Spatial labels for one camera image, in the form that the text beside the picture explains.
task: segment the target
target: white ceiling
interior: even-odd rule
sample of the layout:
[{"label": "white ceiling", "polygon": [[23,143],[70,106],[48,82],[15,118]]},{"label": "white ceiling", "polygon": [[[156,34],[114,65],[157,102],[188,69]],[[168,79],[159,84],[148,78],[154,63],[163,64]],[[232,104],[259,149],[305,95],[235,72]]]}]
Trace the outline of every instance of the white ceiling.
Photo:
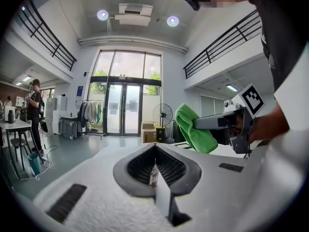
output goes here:
[{"label": "white ceiling", "polygon": [[[23,79],[27,76],[31,79],[24,82]],[[10,84],[21,82],[23,84],[21,87],[25,88],[28,88],[29,83],[34,79],[39,79],[41,85],[58,80],[43,67],[29,61],[5,40],[0,44],[0,77],[2,81]]]},{"label": "white ceiling", "polygon": [[[148,37],[177,45],[184,45],[185,35],[197,14],[185,0],[58,0],[69,24],[79,39],[108,35],[107,21],[100,21],[97,12],[108,11],[113,17],[119,13],[120,3],[141,3],[152,5],[153,12],[149,26],[120,25],[110,19],[111,35],[134,35]],[[167,18],[175,15],[180,19],[177,27],[169,27]]]},{"label": "white ceiling", "polygon": [[249,83],[253,83],[261,95],[274,92],[271,71],[265,57],[221,74],[196,87],[211,90],[232,98],[238,92],[231,91],[226,85],[230,84],[241,91]]}]

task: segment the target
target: door frame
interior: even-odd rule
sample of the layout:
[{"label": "door frame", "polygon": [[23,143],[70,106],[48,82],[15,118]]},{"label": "door frame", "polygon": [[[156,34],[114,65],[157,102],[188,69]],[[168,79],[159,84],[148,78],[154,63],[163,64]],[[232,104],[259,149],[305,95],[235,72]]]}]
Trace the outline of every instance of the door frame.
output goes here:
[{"label": "door frame", "polygon": [[[120,95],[120,106],[119,106],[119,133],[107,132],[107,116],[108,116],[108,101],[110,95],[111,85],[121,85],[121,95]],[[127,86],[137,86],[140,87],[140,97],[139,97],[139,107],[138,107],[138,133],[126,133],[126,92]],[[107,136],[124,136],[124,137],[140,137],[141,133],[141,120],[142,120],[142,102],[143,102],[143,84],[132,84],[132,83],[112,83],[109,82],[106,86],[105,94],[105,116],[103,118],[104,133]]]}]

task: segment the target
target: black pants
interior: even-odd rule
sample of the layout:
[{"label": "black pants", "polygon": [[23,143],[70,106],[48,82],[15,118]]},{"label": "black pants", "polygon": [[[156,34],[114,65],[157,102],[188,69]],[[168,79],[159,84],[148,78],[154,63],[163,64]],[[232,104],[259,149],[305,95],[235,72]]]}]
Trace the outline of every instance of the black pants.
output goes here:
[{"label": "black pants", "polygon": [[39,122],[36,119],[32,119],[31,121],[32,121],[31,129],[32,129],[35,144],[37,145],[38,149],[41,150],[42,145],[41,145],[41,139],[40,139],[40,133],[39,133]]}]

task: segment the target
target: glass door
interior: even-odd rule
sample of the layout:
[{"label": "glass door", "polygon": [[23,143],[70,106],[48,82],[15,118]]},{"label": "glass door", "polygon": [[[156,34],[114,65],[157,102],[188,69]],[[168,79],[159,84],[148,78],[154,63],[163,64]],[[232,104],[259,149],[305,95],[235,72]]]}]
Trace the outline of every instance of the glass door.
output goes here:
[{"label": "glass door", "polygon": [[142,114],[141,85],[108,85],[107,135],[139,136]]}]

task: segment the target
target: hair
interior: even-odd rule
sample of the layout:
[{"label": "hair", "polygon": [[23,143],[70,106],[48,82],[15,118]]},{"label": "hair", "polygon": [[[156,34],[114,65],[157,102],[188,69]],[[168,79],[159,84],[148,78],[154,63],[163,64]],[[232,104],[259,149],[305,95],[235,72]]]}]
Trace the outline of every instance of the hair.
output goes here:
[{"label": "hair", "polygon": [[39,81],[38,79],[34,79],[34,80],[32,81],[32,84],[31,84],[31,85],[32,85],[32,86],[37,85],[37,86],[40,87],[40,81]]}]

